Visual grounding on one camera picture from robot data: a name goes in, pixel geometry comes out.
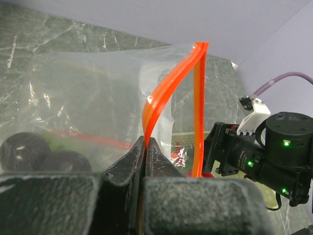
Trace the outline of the small green grape bunch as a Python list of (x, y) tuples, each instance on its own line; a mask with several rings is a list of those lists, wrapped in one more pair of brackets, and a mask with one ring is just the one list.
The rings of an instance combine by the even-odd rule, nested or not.
[(16, 133), (0, 146), (0, 166), (4, 172), (37, 171), (50, 153), (50, 146), (41, 134)]

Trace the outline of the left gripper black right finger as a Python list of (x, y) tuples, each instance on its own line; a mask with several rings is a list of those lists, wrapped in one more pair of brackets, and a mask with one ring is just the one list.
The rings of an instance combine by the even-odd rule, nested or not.
[(182, 176), (161, 153), (155, 139), (147, 148), (143, 189), (143, 231), (146, 235), (272, 235), (258, 188), (240, 179)]

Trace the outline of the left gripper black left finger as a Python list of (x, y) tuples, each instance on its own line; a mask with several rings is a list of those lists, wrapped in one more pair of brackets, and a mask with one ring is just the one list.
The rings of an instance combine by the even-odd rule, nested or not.
[(140, 235), (144, 138), (103, 172), (0, 176), (3, 235)]

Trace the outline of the dark purple plum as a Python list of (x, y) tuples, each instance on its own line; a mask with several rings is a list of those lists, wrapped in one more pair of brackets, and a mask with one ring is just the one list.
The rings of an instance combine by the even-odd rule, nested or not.
[(81, 153), (72, 150), (51, 152), (41, 163), (41, 171), (91, 172), (89, 160)]

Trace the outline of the clear zip bag orange zipper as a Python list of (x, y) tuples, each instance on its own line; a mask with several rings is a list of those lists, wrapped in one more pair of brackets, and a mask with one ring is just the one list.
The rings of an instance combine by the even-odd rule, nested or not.
[[(92, 171), (120, 159), (144, 135), (146, 100), (193, 43), (114, 52), (37, 54), (22, 75), (13, 124), (0, 127), (0, 144), (13, 134), (34, 132), (51, 152), (83, 154)], [(175, 89), (152, 132), (170, 159), (172, 135), (194, 132), (194, 70)], [(229, 60), (207, 55), (204, 130), (216, 121), (239, 124), (243, 94)]]

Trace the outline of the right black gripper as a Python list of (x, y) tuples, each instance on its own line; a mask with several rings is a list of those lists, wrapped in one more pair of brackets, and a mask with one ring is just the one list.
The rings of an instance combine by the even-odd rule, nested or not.
[(252, 136), (236, 134), (238, 125), (216, 122), (204, 141), (203, 173), (245, 177), (289, 199), (295, 207), (306, 204), (313, 178), (313, 119), (304, 114), (280, 112), (268, 117)]

